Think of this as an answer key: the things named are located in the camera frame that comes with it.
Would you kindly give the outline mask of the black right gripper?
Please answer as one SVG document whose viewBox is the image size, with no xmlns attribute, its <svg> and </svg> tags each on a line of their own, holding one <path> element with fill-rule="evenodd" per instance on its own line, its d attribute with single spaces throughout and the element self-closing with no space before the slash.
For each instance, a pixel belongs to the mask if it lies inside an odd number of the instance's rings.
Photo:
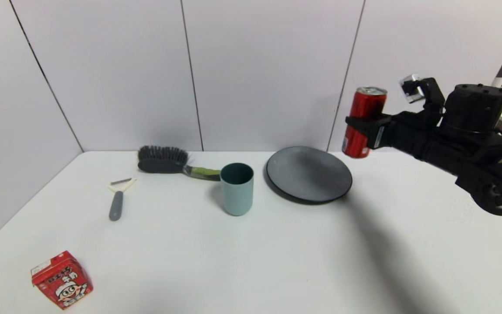
<svg viewBox="0 0 502 314">
<path fill-rule="evenodd" d="M 382 114 L 375 117 L 347 116 L 345 121 L 367 137 L 373 149 L 392 147 L 417 160 L 426 160 L 428 131 L 426 111 L 403 111 L 396 115 Z"/>
</svg>

